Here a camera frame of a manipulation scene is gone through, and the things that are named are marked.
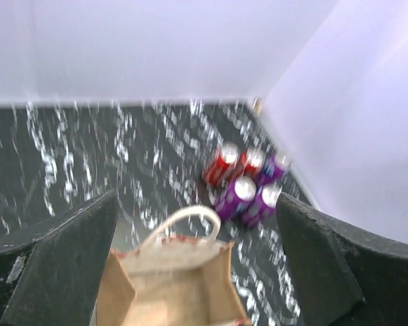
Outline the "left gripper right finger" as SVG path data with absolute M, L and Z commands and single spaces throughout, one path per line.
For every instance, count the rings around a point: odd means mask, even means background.
M 276 220 L 306 325 L 408 325 L 408 244 L 285 193 Z

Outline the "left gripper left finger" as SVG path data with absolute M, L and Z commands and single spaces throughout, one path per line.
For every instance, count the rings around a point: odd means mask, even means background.
M 0 237 L 0 325 L 89 325 L 118 213 L 110 190 Z

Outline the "purple Fanta can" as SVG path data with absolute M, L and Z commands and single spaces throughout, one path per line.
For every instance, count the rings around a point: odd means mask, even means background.
M 237 177 L 216 199 L 214 210 L 221 220 L 231 220 L 251 205 L 255 195 L 255 182 L 246 176 Z
M 272 154 L 257 174 L 255 182 L 258 186 L 277 183 L 288 172 L 291 159 L 283 152 Z
M 259 190 L 250 207 L 241 215 L 244 226 L 252 228 L 274 214 L 282 187 L 278 184 L 267 184 Z

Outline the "burlap canvas tote bag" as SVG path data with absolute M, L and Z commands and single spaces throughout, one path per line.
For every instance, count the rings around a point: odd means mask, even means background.
M 194 215 L 213 225 L 208 237 L 164 234 Z M 188 206 L 137 249 L 112 249 L 99 287 L 96 325 L 251 325 L 231 280 L 234 244 L 217 239 L 220 226 L 212 209 Z

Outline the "red Coca-Cola can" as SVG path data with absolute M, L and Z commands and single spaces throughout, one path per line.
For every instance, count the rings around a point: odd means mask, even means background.
M 249 147 L 241 154 L 234 170 L 228 176 L 227 181 L 231 182 L 242 175 L 254 178 L 261 171 L 264 163 L 264 151 L 257 147 Z
M 214 152 L 212 159 L 203 169 L 202 180 L 213 187 L 220 186 L 239 159 L 239 148 L 232 142 L 224 142 Z

